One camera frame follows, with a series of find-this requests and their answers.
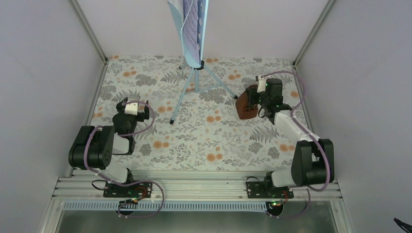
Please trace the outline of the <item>brown wooden metronome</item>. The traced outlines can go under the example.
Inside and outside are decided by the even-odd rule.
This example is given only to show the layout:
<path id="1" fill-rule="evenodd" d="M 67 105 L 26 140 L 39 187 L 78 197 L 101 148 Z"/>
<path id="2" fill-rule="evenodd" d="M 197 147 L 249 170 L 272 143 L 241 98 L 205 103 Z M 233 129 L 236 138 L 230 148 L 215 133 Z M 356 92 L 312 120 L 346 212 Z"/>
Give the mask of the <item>brown wooden metronome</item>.
<path id="1" fill-rule="evenodd" d="M 241 120 L 247 120 L 255 118 L 258 114 L 258 108 L 256 104 L 249 104 L 249 92 L 255 93 L 258 85 L 253 84 L 247 87 L 244 92 L 238 97 L 235 103 L 235 107 L 238 113 L 238 117 Z"/>

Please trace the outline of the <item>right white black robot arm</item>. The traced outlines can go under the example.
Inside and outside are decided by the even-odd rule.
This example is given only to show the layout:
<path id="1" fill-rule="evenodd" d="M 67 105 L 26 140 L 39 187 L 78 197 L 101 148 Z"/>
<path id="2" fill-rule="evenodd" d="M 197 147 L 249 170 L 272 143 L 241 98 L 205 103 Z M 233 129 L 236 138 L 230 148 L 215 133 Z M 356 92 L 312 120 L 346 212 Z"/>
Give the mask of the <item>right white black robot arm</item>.
<path id="1" fill-rule="evenodd" d="M 271 180 L 263 185 L 264 194 L 276 197 L 282 187 L 303 187 L 316 192 L 324 191 L 333 181 L 333 144 L 321 139 L 294 116 L 294 108 L 284 103 L 282 81 L 258 75 L 258 103 L 264 110 L 264 117 L 295 144 L 292 165 L 289 169 L 275 170 Z"/>

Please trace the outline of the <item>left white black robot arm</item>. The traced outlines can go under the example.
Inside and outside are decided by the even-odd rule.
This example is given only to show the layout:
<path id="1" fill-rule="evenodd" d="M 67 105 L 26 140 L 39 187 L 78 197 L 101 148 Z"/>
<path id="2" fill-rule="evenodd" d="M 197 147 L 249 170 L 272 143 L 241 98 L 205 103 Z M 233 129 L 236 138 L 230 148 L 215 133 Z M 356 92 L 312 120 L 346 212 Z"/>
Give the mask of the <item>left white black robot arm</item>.
<path id="1" fill-rule="evenodd" d="M 125 98 L 116 105 L 112 125 L 82 126 L 69 150 L 72 168 L 88 170 L 108 183 L 124 197 L 135 191 L 131 170 L 112 160 L 113 155 L 131 155 L 136 141 L 137 124 L 154 121 L 155 113 L 149 102 Z"/>

